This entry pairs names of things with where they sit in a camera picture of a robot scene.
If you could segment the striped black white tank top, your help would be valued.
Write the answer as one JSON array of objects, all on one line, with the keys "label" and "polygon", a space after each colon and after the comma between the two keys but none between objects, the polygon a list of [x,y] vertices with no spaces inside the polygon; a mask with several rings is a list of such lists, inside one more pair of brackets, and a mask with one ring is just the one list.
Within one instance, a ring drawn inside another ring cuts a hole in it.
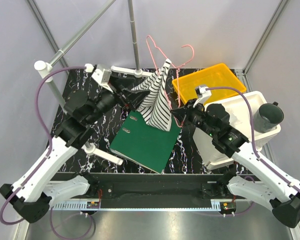
[{"label": "striped black white tank top", "polygon": [[164,87],[166,88],[169,72],[167,66],[159,68],[158,71],[159,76],[155,71],[133,90],[150,90],[137,111],[147,125],[168,132],[171,129],[172,115],[165,99]]}]

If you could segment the pink wire hanger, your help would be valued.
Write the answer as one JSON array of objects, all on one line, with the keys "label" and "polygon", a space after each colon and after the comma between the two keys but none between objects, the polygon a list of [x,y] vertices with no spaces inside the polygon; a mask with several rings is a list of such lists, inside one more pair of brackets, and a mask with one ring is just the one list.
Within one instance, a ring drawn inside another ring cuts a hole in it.
[{"label": "pink wire hanger", "polygon": [[[179,72],[180,72],[181,67],[184,67],[186,64],[190,63],[190,62],[194,59],[194,57],[195,57],[195,50],[194,50],[193,46],[190,45],[190,44],[185,44],[185,45],[182,45],[182,46],[181,46],[181,48],[190,48],[191,54],[192,54],[192,55],[191,55],[191,57],[190,57],[189,60],[187,60],[186,62],[182,63],[182,64],[179,65],[179,66],[176,66],[176,65],[174,65],[174,64],[172,63],[172,61],[165,55],[165,53],[162,51],[162,49],[161,49],[159,46],[157,46],[157,44],[156,44],[155,40],[152,38],[152,36],[151,36],[151,35],[147,35],[147,36],[146,36],[146,39],[145,39],[145,42],[146,42],[146,45],[147,45],[149,54],[150,54],[150,56],[151,56],[153,65],[154,65],[154,67],[155,67],[155,70],[156,70],[158,76],[159,76],[159,70],[158,70],[158,66],[157,66],[155,57],[154,57],[154,55],[153,55],[152,49],[151,49],[150,44],[149,44],[149,39],[150,39],[151,42],[153,43],[154,48],[157,49],[157,50],[159,50],[159,52],[163,55],[163,57],[165,57],[165,62],[164,62],[163,66],[162,66],[161,68],[167,67],[167,71],[169,72],[170,67],[172,66],[172,67],[176,70],[177,90],[180,90],[180,85],[179,85]],[[168,94],[167,94],[167,92],[166,92],[165,87],[164,87],[163,93],[164,93],[164,96],[165,96],[165,100],[167,101],[169,110],[172,110],[172,103],[171,103],[170,98],[169,98],[169,96],[168,96]],[[180,107],[180,106],[181,106],[181,94],[180,94],[180,93],[177,94],[177,101],[178,101],[178,107]],[[176,123],[176,126],[177,126],[177,127],[179,127],[179,128],[183,127],[184,120],[182,120],[181,123],[179,123],[178,120],[176,119],[176,117],[174,117],[173,115],[171,115],[171,116],[173,117],[172,119],[173,119],[174,122]]]}]

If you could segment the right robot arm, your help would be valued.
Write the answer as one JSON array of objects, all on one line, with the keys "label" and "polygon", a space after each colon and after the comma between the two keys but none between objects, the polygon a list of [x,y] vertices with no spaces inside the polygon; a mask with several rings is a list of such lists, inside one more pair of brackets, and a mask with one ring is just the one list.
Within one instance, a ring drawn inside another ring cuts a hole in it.
[{"label": "right robot arm", "polygon": [[171,113],[178,121],[192,124],[210,136],[220,153],[249,169],[262,182],[257,184],[229,174],[217,185],[220,197],[244,197],[270,210],[286,227],[295,228],[299,224],[300,181],[259,153],[243,133],[232,127],[230,115],[222,104],[204,107],[192,99]]}]

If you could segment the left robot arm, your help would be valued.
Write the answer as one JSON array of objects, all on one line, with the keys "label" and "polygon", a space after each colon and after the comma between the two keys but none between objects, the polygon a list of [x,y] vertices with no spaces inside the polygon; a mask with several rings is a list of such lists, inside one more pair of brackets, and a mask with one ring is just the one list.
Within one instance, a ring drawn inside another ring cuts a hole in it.
[{"label": "left robot arm", "polygon": [[79,173],[74,178],[48,188],[47,184],[69,158],[85,146],[94,130],[92,125],[116,105],[136,110],[149,90],[131,90],[119,86],[113,90],[103,89],[96,99],[87,92],[75,90],[65,104],[68,117],[49,137],[49,146],[37,162],[13,184],[5,183],[0,194],[4,206],[11,204],[14,210],[28,223],[40,220],[50,208],[73,197],[93,198],[98,194],[98,180],[88,173]]}]

